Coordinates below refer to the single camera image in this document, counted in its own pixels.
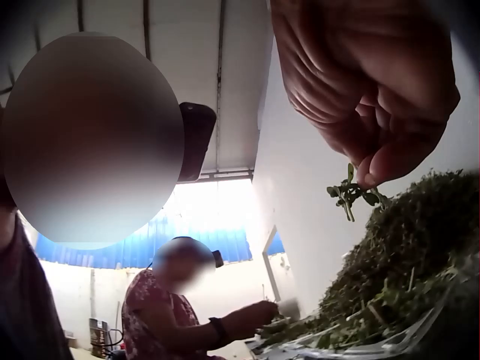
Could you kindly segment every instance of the green herb sprig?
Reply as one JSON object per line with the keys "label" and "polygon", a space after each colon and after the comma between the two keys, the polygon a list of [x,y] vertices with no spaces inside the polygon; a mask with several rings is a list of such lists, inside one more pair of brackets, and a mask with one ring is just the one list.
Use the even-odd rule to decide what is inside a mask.
{"label": "green herb sprig", "polygon": [[376,187],[365,190],[362,189],[358,184],[352,182],[354,171],[353,165],[348,164],[347,178],[343,180],[339,186],[327,187],[327,193],[331,197],[339,198],[336,202],[336,205],[343,207],[345,214],[347,215],[347,220],[352,222],[355,221],[355,217],[352,213],[352,204],[360,197],[362,197],[371,206],[380,204],[381,210],[386,209],[391,204],[391,200],[380,194]]}

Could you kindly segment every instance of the floor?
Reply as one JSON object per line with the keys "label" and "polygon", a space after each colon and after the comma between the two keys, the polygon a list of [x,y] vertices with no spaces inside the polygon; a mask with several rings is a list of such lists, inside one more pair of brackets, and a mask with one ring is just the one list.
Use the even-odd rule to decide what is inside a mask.
{"label": "floor", "polygon": [[99,358],[96,358],[90,352],[87,350],[83,349],[73,349],[70,348],[70,351],[72,352],[73,358],[75,360],[98,360]]}

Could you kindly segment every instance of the dark sleeve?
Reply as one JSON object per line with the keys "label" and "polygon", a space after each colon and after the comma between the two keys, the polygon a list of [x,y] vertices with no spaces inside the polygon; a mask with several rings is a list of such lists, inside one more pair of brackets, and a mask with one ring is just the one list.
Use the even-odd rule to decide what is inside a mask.
{"label": "dark sleeve", "polygon": [[6,249],[0,252],[0,283],[19,281],[18,277],[24,262],[25,251],[34,255],[34,251],[26,239],[22,221],[17,216],[12,241]]}
{"label": "dark sleeve", "polygon": [[45,272],[17,216],[13,239],[0,253],[0,286],[8,287],[0,300],[12,338],[45,359],[72,360]]}

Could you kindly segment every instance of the hand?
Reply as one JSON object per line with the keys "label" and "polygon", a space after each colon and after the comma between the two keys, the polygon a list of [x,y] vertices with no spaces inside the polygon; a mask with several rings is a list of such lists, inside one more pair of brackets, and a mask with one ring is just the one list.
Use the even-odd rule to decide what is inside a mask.
{"label": "hand", "polygon": [[271,0],[288,98],[369,188],[430,154],[460,96],[449,33],[419,0]]}
{"label": "hand", "polygon": [[263,300],[231,312],[222,318],[222,324],[230,340],[243,340],[254,337],[256,330],[271,323],[277,314],[277,304]]}

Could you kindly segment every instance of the black bracelet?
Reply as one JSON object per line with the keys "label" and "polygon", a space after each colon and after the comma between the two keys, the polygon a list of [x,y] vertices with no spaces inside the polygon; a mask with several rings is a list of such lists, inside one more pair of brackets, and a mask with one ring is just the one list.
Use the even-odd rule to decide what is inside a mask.
{"label": "black bracelet", "polygon": [[220,347],[228,339],[228,334],[227,334],[225,328],[223,327],[222,321],[220,319],[218,319],[216,317],[211,317],[208,320],[210,320],[210,323],[215,328],[215,331],[218,334],[218,340],[214,344],[214,347],[217,347],[217,346]]}

